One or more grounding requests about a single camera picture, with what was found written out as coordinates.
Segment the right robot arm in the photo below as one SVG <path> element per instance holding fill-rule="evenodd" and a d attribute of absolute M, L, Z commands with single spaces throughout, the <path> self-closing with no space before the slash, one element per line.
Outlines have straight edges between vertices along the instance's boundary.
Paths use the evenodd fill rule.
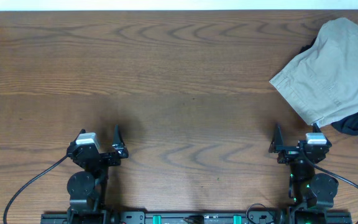
<path fill-rule="evenodd" d="M 327 209 L 334 206 L 338 181 L 328 174 L 315 172 L 315 166 L 326 158 L 331 142 L 316 124 L 306 139 L 296 146 L 286 146 L 279 125 L 275 126 L 269 153 L 277 162 L 290 167 L 288 197 L 294 204 L 286 209 L 284 223 L 327 223 Z"/>

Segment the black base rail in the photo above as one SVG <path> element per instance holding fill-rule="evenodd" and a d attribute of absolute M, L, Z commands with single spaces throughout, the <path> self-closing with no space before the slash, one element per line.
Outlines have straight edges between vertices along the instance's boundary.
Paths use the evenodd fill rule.
<path fill-rule="evenodd" d="M 238 224 L 238 223 L 289 223 L 283 213 L 251 210 L 248 213 L 145 213 L 122 212 L 107 215 L 43 214 L 41 224 L 63 223 L 125 223 L 125 224 Z"/>

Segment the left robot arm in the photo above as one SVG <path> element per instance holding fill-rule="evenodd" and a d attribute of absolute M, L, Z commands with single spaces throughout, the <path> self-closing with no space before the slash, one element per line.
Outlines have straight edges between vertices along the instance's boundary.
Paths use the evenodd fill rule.
<path fill-rule="evenodd" d="M 70 194 L 68 223 L 120 223 L 120 215 L 105 205 L 109 168 L 129 157 L 118 126 L 114 127 L 111 152 L 99 152 L 96 133 L 80 131 L 67 148 L 67 156 L 83 170 L 68 183 Z"/>

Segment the khaki green shorts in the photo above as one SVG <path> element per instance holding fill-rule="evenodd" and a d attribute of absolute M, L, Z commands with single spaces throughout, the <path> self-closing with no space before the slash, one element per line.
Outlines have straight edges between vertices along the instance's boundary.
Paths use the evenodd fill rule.
<path fill-rule="evenodd" d="M 308 125 L 358 113 L 358 25 L 345 17 L 323 24 L 270 83 Z"/>

